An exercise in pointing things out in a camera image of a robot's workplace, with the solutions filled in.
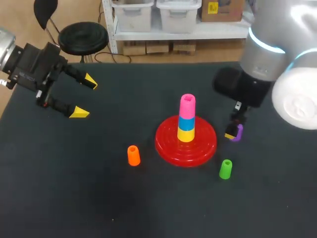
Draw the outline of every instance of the blue ring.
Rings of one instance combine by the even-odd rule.
[[[190,131],[195,128],[195,117],[191,119],[178,118],[178,127],[183,131]]]

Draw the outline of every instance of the stool seat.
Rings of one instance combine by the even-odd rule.
[[[60,49],[70,55],[87,56],[101,51],[109,42],[107,30],[95,22],[78,22],[58,36]]]

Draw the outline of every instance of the pink ring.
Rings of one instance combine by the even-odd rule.
[[[196,99],[192,94],[184,94],[180,99],[179,116],[183,119],[195,117]]]

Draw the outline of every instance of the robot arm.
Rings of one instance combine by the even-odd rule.
[[[317,129],[317,0],[263,0],[249,29],[242,70],[223,69],[216,91],[238,101],[244,112],[260,107],[276,81],[272,100],[290,124]],[[244,112],[234,109],[226,136],[235,138]]]
[[[13,89],[18,84],[36,93],[36,103],[40,107],[51,107],[68,118],[85,118],[89,112],[55,99],[51,89],[62,72],[95,89],[97,83],[91,76],[68,65],[67,60],[59,55],[60,48],[51,43],[40,50],[30,44],[21,48],[14,42],[15,36],[0,28],[0,71],[8,74],[10,80],[2,80],[1,85]]]

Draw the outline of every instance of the red base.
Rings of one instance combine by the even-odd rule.
[[[213,127],[204,119],[195,118],[195,138],[185,143],[177,138],[178,116],[158,127],[155,147],[159,155],[176,166],[194,167],[207,162],[216,152],[217,137]]]

